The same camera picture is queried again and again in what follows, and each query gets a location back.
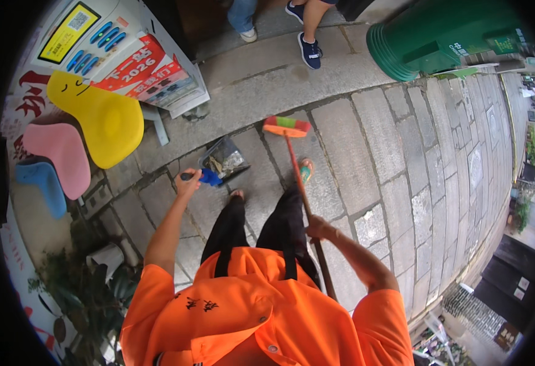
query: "black pants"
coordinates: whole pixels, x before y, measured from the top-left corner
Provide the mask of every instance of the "black pants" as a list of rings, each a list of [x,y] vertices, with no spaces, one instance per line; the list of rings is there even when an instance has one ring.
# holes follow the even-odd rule
[[[211,235],[206,242],[200,263],[214,253],[219,254],[215,277],[227,276],[231,249],[249,246],[245,237],[245,206],[239,196],[231,198],[220,212]],[[259,238],[257,248],[266,248],[284,253],[286,279],[298,279],[295,260],[320,288],[320,278],[312,258],[308,255],[304,222],[302,220],[302,196],[296,185],[288,188],[277,203],[276,209],[267,219]]]

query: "broom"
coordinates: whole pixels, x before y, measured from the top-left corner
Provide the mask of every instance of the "broom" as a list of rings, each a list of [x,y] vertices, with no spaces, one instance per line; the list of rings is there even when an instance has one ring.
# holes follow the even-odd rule
[[[290,137],[306,136],[308,131],[310,131],[310,123],[306,121],[295,120],[293,118],[271,116],[266,118],[265,122],[263,123],[263,130],[272,132],[276,135],[284,136],[286,138],[288,150],[290,151],[290,159],[292,160],[292,166],[294,167],[294,175],[296,177],[296,182],[298,183],[300,193],[302,194],[304,209],[306,210],[306,216],[308,217],[309,221],[312,217],[312,210],[310,210],[308,198],[306,197],[306,191],[304,190],[304,184],[302,183],[302,178],[300,176],[300,168],[298,167],[298,162],[296,161],[292,143],[290,142]],[[318,263],[322,269],[322,277],[324,279],[326,293],[334,301],[338,302],[337,294],[332,286],[332,279],[330,278],[330,272],[328,271],[328,265],[326,264],[326,259],[324,258],[324,252],[322,251],[320,239],[312,238],[311,243],[314,244],[316,249],[316,257],[318,257]]]

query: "hand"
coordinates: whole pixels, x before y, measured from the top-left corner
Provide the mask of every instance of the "hand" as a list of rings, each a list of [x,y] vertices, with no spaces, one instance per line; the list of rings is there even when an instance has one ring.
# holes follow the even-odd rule
[[[326,236],[326,232],[334,228],[324,220],[324,218],[316,215],[312,215],[308,220],[308,227],[306,228],[306,234],[310,238],[323,239]]]
[[[190,180],[187,180],[187,181],[184,181],[182,180],[182,178],[180,178],[181,173],[176,176],[176,187],[178,187],[178,197],[179,198],[183,197],[186,200],[190,200],[190,197],[192,197],[192,195],[194,194],[194,191],[196,191],[198,187],[200,187],[201,183],[198,181],[198,179],[200,179],[200,177],[202,176],[202,170],[201,169],[194,170],[189,167],[188,169],[183,171],[183,173],[190,173],[190,174],[193,174],[194,176]]]

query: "qr code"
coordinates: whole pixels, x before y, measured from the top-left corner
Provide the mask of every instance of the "qr code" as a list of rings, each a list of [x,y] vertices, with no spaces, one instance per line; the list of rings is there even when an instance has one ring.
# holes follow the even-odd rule
[[[70,23],[68,23],[68,26],[75,31],[78,31],[81,29],[81,27],[86,23],[88,20],[88,15],[79,11],[72,20],[70,20]]]

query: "orange uniform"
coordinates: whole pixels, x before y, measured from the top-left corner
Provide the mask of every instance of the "orange uniform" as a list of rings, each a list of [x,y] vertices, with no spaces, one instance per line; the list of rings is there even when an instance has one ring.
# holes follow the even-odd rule
[[[284,280],[282,252],[233,248],[229,276],[213,278],[218,256],[179,293],[164,269],[143,269],[121,331],[126,365],[211,366],[253,335],[282,366],[413,365],[399,292],[367,295],[351,318],[299,265]]]

